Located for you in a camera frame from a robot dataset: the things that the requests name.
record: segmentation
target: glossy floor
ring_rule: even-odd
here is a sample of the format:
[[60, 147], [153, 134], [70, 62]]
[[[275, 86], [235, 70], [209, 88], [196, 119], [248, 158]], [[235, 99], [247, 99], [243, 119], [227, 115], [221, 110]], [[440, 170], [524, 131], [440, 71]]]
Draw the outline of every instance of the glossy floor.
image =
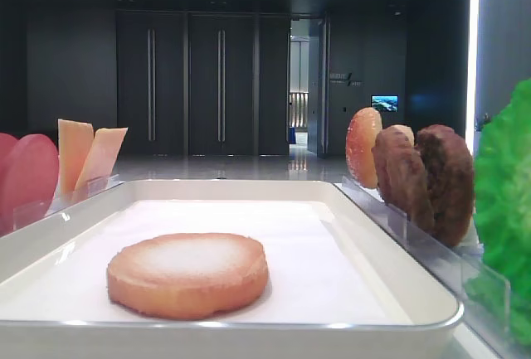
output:
[[123, 181], [136, 179], [268, 179], [341, 182], [348, 174], [344, 158], [318, 158], [306, 150], [304, 134], [289, 156], [120, 158], [115, 172]]

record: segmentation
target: yellow cheese slice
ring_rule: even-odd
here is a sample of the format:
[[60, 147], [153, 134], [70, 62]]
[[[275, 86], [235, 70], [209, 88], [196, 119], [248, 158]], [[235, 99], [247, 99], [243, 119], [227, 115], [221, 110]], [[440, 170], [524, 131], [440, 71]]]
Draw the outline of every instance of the yellow cheese slice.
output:
[[58, 121], [60, 194], [72, 193], [94, 141], [92, 124]]
[[90, 181], [110, 177], [127, 129], [99, 129], [94, 136], [85, 165], [76, 183], [76, 190]]

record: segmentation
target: bun slice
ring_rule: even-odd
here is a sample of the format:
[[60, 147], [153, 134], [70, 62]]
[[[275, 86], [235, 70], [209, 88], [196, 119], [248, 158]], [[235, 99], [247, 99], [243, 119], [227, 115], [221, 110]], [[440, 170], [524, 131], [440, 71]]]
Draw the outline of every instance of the bun slice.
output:
[[262, 244], [226, 233], [144, 240], [123, 249], [107, 268], [112, 302], [175, 320], [245, 307], [262, 295], [268, 279]]
[[373, 108], [359, 110], [348, 126], [345, 152], [351, 175], [363, 187], [378, 186], [374, 159], [371, 152], [377, 135], [382, 131], [382, 116]]

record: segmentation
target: green lettuce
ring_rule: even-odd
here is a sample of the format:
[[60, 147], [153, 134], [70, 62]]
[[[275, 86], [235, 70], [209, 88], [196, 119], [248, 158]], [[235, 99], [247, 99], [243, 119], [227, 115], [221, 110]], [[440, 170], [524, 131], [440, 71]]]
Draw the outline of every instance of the green lettuce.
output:
[[[519, 297], [511, 305], [511, 332], [531, 346], [531, 80], [518, 84], [510, 104], [483, 129], [475, 159], [475, 207], [483, 261], [507, 278]], [[467, 293], [492, 313], [500, 310], [494, 308], [500, 297], [480, 278], [468, 284]]]

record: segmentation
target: brown patty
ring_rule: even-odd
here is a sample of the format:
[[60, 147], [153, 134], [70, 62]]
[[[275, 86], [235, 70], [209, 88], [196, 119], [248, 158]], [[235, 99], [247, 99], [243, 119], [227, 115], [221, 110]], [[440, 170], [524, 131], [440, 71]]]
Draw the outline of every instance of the brown patty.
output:
[[417, 151], [427, 170], [434, 236], [455, 246], [465, 236], [474, 209], [474, 165], [465, 140], [453, 129], [432, 125], [417, 133]]
[[376, 138], [373, 156], [382, 199], [405, 211], [410, 221], [432, 234], [435, 222], [426, 169], [407, 136], [394, 127], [384, 129]]

